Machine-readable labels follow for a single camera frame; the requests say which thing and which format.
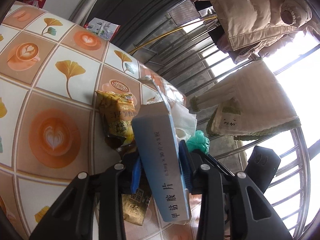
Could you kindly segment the gold coffee packet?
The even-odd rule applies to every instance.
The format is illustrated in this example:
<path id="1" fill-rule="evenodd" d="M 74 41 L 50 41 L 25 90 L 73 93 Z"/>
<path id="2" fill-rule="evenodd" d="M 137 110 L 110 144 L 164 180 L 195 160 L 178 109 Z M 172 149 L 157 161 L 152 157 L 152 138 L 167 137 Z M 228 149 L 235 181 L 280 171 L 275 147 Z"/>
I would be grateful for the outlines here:
<path id="1" fill-rule="evenodd" d="M 124 220 L 142 226 L 152 197 L 148 185 L 142 185 L 134 193 L 122 194 Z"/>

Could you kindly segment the white tissue paper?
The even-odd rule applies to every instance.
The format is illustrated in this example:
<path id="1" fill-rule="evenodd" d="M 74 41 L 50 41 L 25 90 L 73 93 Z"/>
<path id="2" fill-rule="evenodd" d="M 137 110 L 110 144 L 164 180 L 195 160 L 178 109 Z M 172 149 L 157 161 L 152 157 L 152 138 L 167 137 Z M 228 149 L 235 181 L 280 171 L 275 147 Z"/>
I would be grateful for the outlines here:
<path id="1" fill-rule="evenodd" d="M 189 110 L 178 102 L 172 105 L 171 114 L 178 142 L 188 141 L 196 132 L 196 114 L 189 113 Z"/>

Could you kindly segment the light blue medicine box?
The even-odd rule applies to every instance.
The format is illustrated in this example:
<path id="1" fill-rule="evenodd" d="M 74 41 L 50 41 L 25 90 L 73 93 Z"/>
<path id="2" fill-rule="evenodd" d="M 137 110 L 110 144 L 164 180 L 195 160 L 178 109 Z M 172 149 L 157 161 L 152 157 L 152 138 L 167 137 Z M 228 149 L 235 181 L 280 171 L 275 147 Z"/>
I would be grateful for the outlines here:
<path id="1" fill-rule="evenodd" d="M 143 168 L 162 219 L 186 223 L 190 207 L 173 119 L 163 102 L 142 105 L 132 128 Z"/>

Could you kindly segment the yellow snack packet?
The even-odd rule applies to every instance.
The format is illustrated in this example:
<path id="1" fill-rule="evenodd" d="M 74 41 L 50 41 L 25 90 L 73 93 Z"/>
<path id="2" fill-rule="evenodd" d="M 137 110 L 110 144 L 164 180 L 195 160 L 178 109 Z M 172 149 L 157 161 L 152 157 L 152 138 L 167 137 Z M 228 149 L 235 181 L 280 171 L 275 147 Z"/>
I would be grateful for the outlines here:
<path id="1" fill-rule="evenodd" d="M 132 144 L 134 133 L 131 122 L 137 114 L 132 94 L 99 90 L 96 94 L 108 146 L 116 149 Z"/>

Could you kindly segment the beige knit sweater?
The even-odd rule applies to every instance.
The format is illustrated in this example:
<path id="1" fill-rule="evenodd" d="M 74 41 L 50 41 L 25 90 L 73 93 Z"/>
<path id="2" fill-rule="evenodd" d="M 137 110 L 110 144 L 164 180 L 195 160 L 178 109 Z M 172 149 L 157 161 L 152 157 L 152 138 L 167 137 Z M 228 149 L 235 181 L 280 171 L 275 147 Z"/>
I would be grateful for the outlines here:
<path id="1" fill-rule="evenodd" d="M 216 106 L 207 133 L 231 135 L 235 140 L 255 140 L 301 126 L 287 94 L 263 60 L 251 62 L 191 98 L 190 106 L 195 112 Z"/>

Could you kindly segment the green plastic bag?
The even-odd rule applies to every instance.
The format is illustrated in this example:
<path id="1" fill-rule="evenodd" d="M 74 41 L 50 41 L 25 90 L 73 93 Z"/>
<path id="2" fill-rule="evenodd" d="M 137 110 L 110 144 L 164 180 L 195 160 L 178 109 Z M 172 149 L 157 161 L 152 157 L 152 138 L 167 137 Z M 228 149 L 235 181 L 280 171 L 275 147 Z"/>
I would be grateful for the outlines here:
<path id="1" fill-rule="evenodd" d="M 196 130 L 195 134 L 187 140 L 186 146 L 189 152 L 200 150 L 202 153 L 208 155 L 210 140 L 201 130 Z"/>

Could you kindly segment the patterned vinyl tablecloth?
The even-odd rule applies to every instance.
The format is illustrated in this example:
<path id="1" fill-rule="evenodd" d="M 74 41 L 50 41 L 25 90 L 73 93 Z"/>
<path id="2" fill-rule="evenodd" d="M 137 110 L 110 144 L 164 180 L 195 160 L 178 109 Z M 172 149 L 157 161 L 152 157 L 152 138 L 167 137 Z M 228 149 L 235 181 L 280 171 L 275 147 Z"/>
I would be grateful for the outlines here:
<path id="1" fill-rule="evenodd" d="M 135 109 L 165 95 L 184 113 L 178 135 L 195 117 L 186 98 L 133 56 L 64 18 L 15 2 L 1 23 L 1 211 L 28 239 L 80 172 L 120 161 L 105 142 L 97 91 L 130 93 Z"/>

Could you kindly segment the metal window bars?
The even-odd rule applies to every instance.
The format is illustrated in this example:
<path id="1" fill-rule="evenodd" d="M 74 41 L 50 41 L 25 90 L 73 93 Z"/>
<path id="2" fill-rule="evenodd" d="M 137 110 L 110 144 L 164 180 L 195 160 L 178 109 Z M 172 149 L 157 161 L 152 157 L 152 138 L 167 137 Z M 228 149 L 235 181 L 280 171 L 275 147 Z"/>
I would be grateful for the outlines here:
<path id="1" fill-rule="evenodd" d="M 295 175 L 300 177 L 300 207 L 296 211 L 297 222 L 290 228 L 293 239 L 302 236 L 310 204 L 310 158 L 305 145 L 301 123 L 292 103 L 280 83 L 262 58 L 249 59 L 214 78 L 217 83 L 203 94 L 185 103 L 199 112 L 210 107 L 215 111 L 206 121 L 211 140 L 232 136 L 237 141 L 249 141 L 248 147 L 257 148 L 279 133 L 290 131 L 294 146 L 281 155 L 282 158 L 296 153 L 296 159 L 278 169 L 275 176 L 283 178 L 272 182 L 278 185 Z"/>

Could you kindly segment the beige puffer jacket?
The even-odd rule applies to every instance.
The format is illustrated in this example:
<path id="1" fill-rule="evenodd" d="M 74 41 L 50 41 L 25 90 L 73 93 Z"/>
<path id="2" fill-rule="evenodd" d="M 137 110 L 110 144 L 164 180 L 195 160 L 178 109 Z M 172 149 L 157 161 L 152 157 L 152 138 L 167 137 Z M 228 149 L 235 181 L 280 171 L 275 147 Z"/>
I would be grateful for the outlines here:
<path id="1" fill-rule="evenodd" d="M 273 54 L 300 32 L 319 38 L 319 21 L 306 0 L 191 0 L 212 6 L 220 25 L 211 32 L 217 48 L 239 63 L 257 53 Z"/>

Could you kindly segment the yellow broom stick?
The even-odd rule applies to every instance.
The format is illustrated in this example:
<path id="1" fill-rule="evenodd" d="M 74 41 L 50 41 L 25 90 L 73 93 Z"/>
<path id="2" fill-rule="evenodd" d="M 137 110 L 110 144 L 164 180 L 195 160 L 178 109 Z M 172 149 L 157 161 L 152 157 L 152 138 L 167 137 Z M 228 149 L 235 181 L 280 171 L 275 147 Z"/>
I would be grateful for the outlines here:
<path id="1" fill-rule="evenodd" d="M 162 34 L 162 35 L 159 35 L 159 36 L 157 36 L 157 37 L 149 40 L 148 42 L 145 42 L 144 44 L 141 44 L 141 45 L 138 46 L 137 48 L 131 50 L 131 51 L 129 52 L 129 54 L 130 54 L 130 55 L 133 55 L 136 51 L 142 49 L 144 46 L 147 46 L 147 45 L 149 45 L 149 44 L 151 44 L 151 43 L 153 43 L 153 42 L 155 42 L 155 41 L 157 41 L 157 40 L 159 40 L 159 39 L 161 39 L 161 38 L 167 37 L 167 36 L 169 36 L 169 35 L 177 32 L 177 31 L 179 31 L 179 30 L 181 30 L 181 29 L 183 29 L 183 28 L 185 28 L 185 27 L 188 27 L 188 26 L 190 26 L 190 25 L 193 25 L 193 24 L 196 24 L 196 23 L 199 23 L 199 22 L 206 22 L 206 21 L 214 20 L 214 19 L 216 19 L 216 18 L 217 18 L 217 15 L 208 16 L 208 17 L 200 18 L 200 19 L 197 20 L 197 21 L 190 22 L 190 23 L 187 23 L 187 24 L 185 24 L 185 25 L 179 26 L 179 27 L 177 27 L 177 28 L 175 28 L 175 29 L 173 29 L 173 30 L 171 30 L 171 31 L 168 31 L 168 32 L 166 32 L 166 33 L 164 33 L 164 34 Z"/>

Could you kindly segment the red white carton box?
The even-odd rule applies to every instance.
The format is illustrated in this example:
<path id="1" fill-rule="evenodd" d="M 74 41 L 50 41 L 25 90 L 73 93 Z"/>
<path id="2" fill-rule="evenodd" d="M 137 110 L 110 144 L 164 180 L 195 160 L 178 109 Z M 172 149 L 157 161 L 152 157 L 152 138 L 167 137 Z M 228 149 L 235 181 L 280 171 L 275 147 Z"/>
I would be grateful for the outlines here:
<path id="1" fill-rule="evenodd" d="M 86 23 L 84 28 L 106 41 L 111 41 L 118 32 L 120 25 L 95 17 L 90 22 Z"/>

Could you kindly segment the black door panel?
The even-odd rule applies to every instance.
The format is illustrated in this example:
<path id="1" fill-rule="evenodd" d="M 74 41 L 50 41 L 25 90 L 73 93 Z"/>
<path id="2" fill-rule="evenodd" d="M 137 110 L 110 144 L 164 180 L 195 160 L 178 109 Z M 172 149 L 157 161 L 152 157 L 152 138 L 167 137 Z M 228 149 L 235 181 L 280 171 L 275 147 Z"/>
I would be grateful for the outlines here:
<path id="1" fill-rule="evenodd" d="M 111 42 L 122 50 L 128 50 L 139 34 L 183 1 L 97 0 L 87 20 L 98 18 L 119 25 Z"/>

